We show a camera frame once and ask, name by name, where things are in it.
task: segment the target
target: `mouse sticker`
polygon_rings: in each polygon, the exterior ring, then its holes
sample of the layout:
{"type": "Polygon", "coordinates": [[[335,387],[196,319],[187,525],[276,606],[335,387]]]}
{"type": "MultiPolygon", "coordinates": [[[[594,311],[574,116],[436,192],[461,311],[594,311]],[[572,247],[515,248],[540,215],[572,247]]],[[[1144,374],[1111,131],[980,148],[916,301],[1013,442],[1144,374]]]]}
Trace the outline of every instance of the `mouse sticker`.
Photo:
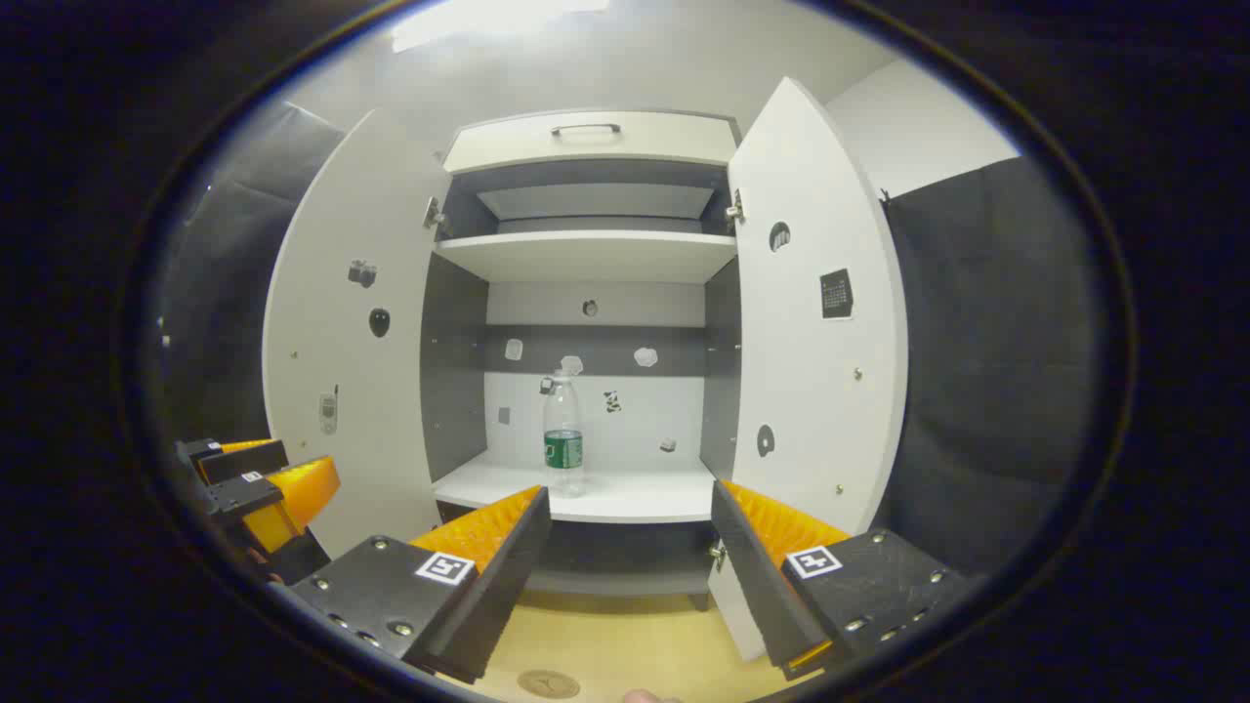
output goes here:
{"type": "Polygon", "coordinates": [[[381,308],[374,308],[369,313],[369,329],[374,330],[374,336],[382,336],[390,329],[390,313],[381,308]]]}

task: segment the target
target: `drawer handle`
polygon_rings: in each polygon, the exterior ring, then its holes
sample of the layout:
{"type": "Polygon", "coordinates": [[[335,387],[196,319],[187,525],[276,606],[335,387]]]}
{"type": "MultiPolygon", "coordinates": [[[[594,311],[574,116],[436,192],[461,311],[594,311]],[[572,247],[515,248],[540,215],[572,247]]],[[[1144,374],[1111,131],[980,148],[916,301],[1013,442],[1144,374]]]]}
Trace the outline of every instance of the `drawer handle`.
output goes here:
{"type": "Polygon", "coordinates": [[[561,129],[574,129],[574,128],[581,128],[581,126],[605,126],[605,128],[612,130],[612,134],[620,134],[620,131],[621,131],[621,125],[619,125],[619,124],[612,124],[612,123],[595,123],[595,124],[585,124],[585,125],[560,125],[560,126],[554,126],[554,128],[551,128],[551,136],[560,136],[560,130],[561,129]]]}

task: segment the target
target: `drawer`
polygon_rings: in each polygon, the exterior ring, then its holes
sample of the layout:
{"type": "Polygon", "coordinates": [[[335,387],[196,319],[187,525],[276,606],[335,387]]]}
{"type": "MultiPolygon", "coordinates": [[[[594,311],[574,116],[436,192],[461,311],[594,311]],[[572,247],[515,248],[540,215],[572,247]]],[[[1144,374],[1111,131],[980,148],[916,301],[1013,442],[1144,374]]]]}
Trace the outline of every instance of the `drawer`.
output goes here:
{"type": "Polygon", "coordinates": [[[718,116],[545,113],[464,128],[442,166],[459,174],[511,164],[605,158],[726,165],[738,149],[735,133],[732,120],[718,116]]]}

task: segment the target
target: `sticker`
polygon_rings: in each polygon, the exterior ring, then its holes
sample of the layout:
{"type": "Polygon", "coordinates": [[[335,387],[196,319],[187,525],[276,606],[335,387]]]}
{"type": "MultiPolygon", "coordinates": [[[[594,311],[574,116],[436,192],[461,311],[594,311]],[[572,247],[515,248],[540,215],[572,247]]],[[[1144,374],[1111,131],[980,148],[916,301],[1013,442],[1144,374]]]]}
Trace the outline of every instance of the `sticker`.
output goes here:
{"type": "Polygon", "coordinates": [[[449,585],[458,585],[472,570],[472,567],[474,562],[471,559],[461,559],[460,557],[435,552],[421,564],[421,568],[416,569],[416,575],[449,585]]]}
{"type": "Polygon", "coordinates": [[[799,578],[802,579],[819,577],[820,574],[828,574],[842,568],[842,563],[824,547],[812,547],[811,549],[786,554],[785,558],[790,562],[794,572],[799,574],[799,578]]]}

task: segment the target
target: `white shelf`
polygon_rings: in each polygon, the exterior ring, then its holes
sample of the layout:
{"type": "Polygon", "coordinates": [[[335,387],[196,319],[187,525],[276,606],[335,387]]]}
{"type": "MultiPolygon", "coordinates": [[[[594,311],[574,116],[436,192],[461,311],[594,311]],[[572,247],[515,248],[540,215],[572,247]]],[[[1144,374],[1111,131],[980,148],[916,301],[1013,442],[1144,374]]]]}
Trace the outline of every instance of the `white shelf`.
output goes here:
{"type": "MultiPolygon", "coordinates": [[[[712,475],[698,458],[656,457],[646,465],[586,468],[586,493],[551,497],[551,519],[575,523],[692,523],[711,518],[712,475]]],[[[439,500],[480,508],[535,484],[545,467],[508,464],[484,452],[434,483],[439,500]]]]}
{"type": "Polygon", "coordinates": [[[738,254],[731,236],[569,230],[451,239],[435,251],[490,283],[706,283],[738,254]]]}

